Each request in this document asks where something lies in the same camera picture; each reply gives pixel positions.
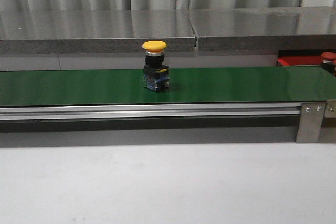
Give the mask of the green conveyor belt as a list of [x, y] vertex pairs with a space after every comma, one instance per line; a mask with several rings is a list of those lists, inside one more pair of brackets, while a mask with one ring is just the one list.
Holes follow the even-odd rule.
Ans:
[[141, 69], [3, 71], [1, 106], [200, 102], [304, 102], [335, 98], [335, 77], [319, 67], [181, 68], [153, 92]]

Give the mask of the steel end bracket plate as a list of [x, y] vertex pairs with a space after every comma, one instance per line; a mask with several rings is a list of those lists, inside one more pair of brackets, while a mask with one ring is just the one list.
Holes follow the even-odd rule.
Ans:
[[328, 100], [325, 107], [324, 117], [336, 118], [336, 100]]

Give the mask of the right grey stone shelf slab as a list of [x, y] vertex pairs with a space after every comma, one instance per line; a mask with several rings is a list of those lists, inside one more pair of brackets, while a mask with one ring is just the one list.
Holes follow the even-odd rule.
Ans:
[[335, 49], [334, 7], [190, 10], [199, 51]]

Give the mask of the grey stone shelf slab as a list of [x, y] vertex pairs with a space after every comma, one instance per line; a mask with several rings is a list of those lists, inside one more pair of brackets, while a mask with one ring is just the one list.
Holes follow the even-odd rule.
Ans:
[[193, 51], [184, 10], [68, 10], [1, 12], [2, 54], [141, 52], [149, 40], [170, 52]]
[[334, 7], [190, 10], [199, 51], [335, 49]]

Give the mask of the steel conveyor support bracket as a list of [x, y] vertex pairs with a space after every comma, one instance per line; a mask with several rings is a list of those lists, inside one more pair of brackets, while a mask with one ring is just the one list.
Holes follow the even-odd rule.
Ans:
[[296, 143], [317, 143], [325, 113], [325, 102], [303, 103]]

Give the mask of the red mushroom push button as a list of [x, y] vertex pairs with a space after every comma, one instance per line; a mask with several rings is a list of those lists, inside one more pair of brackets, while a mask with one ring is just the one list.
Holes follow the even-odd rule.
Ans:
[[333, 75], [333, 62], [336, 60], [336, 53], [333, 52], [323, 52], [321, 54], [322, 63], [321, 67], [328, 73]]

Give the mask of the red plastic tray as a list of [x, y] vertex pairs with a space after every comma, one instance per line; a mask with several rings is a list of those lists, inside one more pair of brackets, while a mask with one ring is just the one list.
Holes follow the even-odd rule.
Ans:
[[277, 60], [278, 66], [319, 66], [322, 58], [319, 56], [282, 56]]

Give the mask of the left grey stone shelf slab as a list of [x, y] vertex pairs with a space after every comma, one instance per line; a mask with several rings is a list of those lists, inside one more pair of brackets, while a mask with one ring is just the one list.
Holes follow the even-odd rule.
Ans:
[[141, 52], [149, 40], [170, 52], [193, 51], [184, 10], [68, 10], [1, 12], [2, 54]]

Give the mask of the aluminium conveyor side rail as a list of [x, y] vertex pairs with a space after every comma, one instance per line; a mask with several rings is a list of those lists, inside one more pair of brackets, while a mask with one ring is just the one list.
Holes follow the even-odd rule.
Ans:
[[1, 120], [297, 115], [301, 103], [184, 103], [1, 107]]

